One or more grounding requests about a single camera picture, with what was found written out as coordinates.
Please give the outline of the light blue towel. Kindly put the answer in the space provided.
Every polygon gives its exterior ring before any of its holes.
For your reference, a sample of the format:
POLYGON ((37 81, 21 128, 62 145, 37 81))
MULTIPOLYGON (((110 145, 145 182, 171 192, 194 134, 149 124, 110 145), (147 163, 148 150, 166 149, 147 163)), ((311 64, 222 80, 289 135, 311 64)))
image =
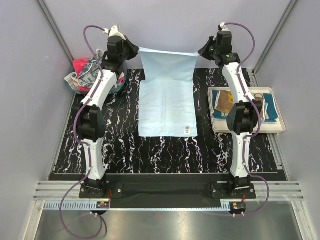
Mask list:
POLYGON ((198 53, 140 48, 140 137, 197 137, 193 76, 198 53))

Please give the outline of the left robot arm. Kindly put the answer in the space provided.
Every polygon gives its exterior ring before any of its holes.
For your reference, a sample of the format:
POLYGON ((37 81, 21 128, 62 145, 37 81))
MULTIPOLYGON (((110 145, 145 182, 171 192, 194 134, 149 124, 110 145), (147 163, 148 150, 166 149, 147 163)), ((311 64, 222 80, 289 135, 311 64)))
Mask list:
POLYGON ((74 105, 74 137, 83 146, 86 172, 80 181, 87 193, 103 198, 108 193, 106 170, 103 166, 102 141, 106 132, 106 121, 102 109, 112 88, 126 74, 126 62, 138 55, 139 47, 127 36, 110 36, 107 50, 98 63, 98 75, 86 97, 74 105))

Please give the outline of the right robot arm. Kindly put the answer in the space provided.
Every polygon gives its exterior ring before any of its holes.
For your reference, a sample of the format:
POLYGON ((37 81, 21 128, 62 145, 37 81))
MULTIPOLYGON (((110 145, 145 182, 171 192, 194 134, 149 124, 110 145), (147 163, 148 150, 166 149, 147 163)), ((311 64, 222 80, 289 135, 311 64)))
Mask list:
POLYGON ((216 36, 209 37, 206 45, 198 51, 207 60, 214 61, 226 79, 233 97, 233 107, 226 117, 232 134, 233 155, 227 185, 228 195, 239 198, 250 189, 249 171, 250 140, 255 127, 261 127, 261 101, 255 100, 243 80, 241 60, 233 53, 232 33, 219 30, 216 36))

